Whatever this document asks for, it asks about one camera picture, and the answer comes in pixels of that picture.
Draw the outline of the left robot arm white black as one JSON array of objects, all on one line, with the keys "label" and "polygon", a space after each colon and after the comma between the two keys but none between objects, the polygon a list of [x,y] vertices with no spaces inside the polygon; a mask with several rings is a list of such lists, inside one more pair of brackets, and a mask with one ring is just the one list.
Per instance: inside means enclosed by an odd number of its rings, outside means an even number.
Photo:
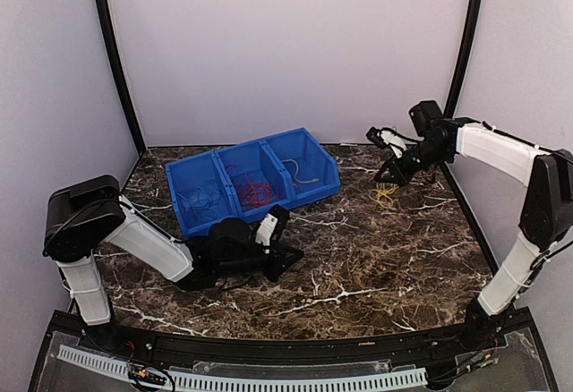
[{"label": "left robot arm white black", "polygon": [[304,256],[281,241],[289,218],[288,210],[276,205],[258,226],[229,217],[204,236],[177,240],[135,208],[112,175],[101,175],[50,196],[42,254],[61,271],[82,320],[92,327],[92,339],[108,353],[117,353],[126,345],[126,334],[112,321],[112,305],[94,258],[100,244],[126,251],[185,291],[253,273],[276,282]]}]

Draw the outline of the blue three-compartment plastic bin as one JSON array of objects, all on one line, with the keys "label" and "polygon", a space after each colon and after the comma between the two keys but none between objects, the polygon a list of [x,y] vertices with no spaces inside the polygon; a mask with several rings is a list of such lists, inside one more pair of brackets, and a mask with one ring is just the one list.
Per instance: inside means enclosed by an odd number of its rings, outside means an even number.
[{"label": "blue three-compartment plastic bin", "polygon": [[338,194],[335,159],[304,128],[210,150],[166,165],[172,204],[185,240],[237,217],[264,219]]}]

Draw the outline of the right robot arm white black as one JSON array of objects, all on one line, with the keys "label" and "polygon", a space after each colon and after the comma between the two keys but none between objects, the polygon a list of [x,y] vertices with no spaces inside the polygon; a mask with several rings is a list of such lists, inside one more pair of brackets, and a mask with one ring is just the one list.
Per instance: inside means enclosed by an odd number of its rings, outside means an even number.
[{"label": "right robot arm white black", "polygon": [[472,159],[523,191],[515,241],[491,280],[466,307],[458,344],[478,349],[500,326],[510,305],[535,282],[546,263],[570,247],[572,154],[549,149],[471,117],[447,117],[433,100],[413,106],[415,136],[389,126],[371,127],[367,139],[389,151],[374,179],[403,187],[422,171],[457,158]]}]

